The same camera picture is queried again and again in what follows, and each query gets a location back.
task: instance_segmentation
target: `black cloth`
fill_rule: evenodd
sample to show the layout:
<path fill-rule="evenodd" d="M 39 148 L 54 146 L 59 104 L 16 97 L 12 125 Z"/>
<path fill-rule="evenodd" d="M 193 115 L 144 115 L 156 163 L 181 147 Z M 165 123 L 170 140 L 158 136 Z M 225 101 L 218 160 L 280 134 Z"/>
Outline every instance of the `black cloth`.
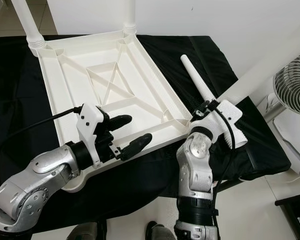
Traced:
<path fill-rule="evenodd" d="M 46 40 L 70 36 L 46 36 Z M 203 102 L 180 61 L 187 54 L 212 92 L 219 96 L 237 77 L 208 36 L 137 36 L 190 112 Z M 289 169 L 290 162 L 263 117 L 247 97 L 238 107 L 237 123 L 248 144 L 240 148 L 226 179 L 252 180 Z M 11 133 L 50 117 L 51 110 L 39 61 L 25 37 L 0 38 L 0 143 Z M 77 193 L 58 191 L 41 213 L 35 232 L 42 232 L 134 212 L 159 195 L 178 194 L 176 142 L 90 178 Z M 0 155 L 1 182 L 23 170 L 42 152 L 57 148 L 53 122 L 11 139 Z M 223 136 L 210 149 L 210 166 L 217 180 L 229 159 Z"/>

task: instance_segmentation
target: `tiled floor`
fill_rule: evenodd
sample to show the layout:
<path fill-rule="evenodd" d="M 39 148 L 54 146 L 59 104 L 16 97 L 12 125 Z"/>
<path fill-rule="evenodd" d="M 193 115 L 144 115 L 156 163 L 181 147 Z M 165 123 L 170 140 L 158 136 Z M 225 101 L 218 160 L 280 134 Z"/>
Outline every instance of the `tiled floor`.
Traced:
<path fill-rule="evenodd" d="M 42 35 L 57 35 L 57 30 L 47 0 L 26 0 L 35 24 Z M 11 3 L 6 1 L 8 8 L 0 16 L 0 37 L 25 36 L 26 33 Z"/>
<path fill-rule="evenodd" d="M 293 170 L 288 170 L 276 175 L 267 175 L 265 179 L 277 200 L 300 195 L 300 178 Z"/>

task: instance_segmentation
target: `white table leg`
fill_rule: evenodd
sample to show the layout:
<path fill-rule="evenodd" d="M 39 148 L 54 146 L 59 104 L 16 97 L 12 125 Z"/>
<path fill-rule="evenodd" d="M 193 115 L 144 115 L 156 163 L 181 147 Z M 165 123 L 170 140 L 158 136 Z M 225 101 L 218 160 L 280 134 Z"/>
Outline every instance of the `white table leg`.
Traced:
<path fill-rule="evenodd" d="M 125 35 L 134 35 L 136 29 L 136 0 L 125 1 L 125 15 L 123 22 L 123 33 Z"/>
<path fill-rule="evenodd" d="M 33 55 L 37 57 L 37 49 L 43 49 L 46 47 L 45 39 L 37 29 L 26 0 L 11 1 L 25 31 L 28 46 Z"/>

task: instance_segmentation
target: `white pipe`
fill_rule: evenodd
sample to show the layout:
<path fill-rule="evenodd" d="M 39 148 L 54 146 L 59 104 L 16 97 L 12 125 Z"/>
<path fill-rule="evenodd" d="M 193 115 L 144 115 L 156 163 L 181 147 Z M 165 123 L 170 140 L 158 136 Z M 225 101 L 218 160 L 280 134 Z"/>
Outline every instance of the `white pipe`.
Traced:
<path fill-rule="evenodd" d="M 134 35 L 137 32 L 137 29 L 136 29 L 136 0 L 125 0 L 123 32 L 126 35 Z"/>
<path fill-rule="evenodd" d="M 217 100 L 237 105 L 266 80 L 300 55 L 300 26 L 285 41 L 278 44 L 261 61 L 244 74 Z"/>
<path fill-rule="evenodd" d="M 46 47 L 44 37 L 39 33 L 34 18 L 31 15 L 26 0 L 11 0 L 26 34 L 28 46 L 37 57 L 37 50 Z"/>
<path fill-rule="evenodd" d="M 195 84 L 196 88 L 198 89 L 203 100 L 209 101 L 209 102 L 211 102 L 211 100 L 215 100 L 216 97 L 210 91 L 208 86 L 205 84 L 204 80 L 201 78 L 201 76 L 199 75 L 199 73 L 197 72 L 197 70 L 195 69 L 195 67 L 193 66 L 193 64 L 191 63 L 189 58 L 187 57 L 187 55 L 183 54 L 180 57 L 180 59 L 184 65 L 186 71 L 190 75 L 193 83 Z"/>

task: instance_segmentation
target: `white cylindrical tube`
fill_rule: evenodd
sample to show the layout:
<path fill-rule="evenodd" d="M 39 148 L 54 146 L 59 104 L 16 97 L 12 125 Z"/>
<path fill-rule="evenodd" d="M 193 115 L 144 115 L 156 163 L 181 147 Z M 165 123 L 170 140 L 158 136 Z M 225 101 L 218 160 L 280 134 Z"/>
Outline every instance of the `white cylindrical tube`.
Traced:
<path fill-rule="evenodd" d="M 38 31 L 34 18 L 31 15 L 26 0 L 11 0 L 16 14 L 26 34 L 26 40 L 33 55 L 37 57 L 36 49 L 44 48 L 46 42 Z"/>
<path fill-rule="evenodd" d="M 215 100 L 216 97 L 210 91 L 204 80 L 201 78 L 187 55 L 183 54 L 180 57 L 186 71 L 190 75 L 193 83 L 195 84 L 196 88 L 198 89 L 200 95 L 202 96 L 203 100 L 211 102 L 211 100 Z"/>
<path fill-rule="evenodd" d="M 281 44 L 277 44 L 262 60 L 244 74 L 217 100 L 237 105 L 266 80 L 300 55 L 300 26 Z"/>
<path fill-rule="evenodd" d="M 136 0 L 125 0 L 123 32 L 126 35 L 136 34 Z"/>

